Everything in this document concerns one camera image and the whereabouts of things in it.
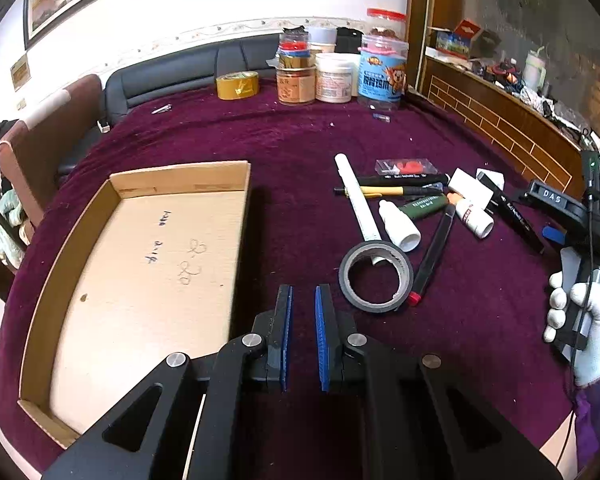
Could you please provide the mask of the right white gloved hand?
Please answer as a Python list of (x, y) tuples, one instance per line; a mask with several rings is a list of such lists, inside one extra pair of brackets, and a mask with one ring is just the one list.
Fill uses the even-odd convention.
[(560, 261), (562, 270), (550, 276), (543, 340), (562, 348), (571, 362), (574, 384), (585, 388), (600, 380), (600, 271), (594, 271), (592, 284), (577, 278), (584, 264), (571, 247), (562, 248)]

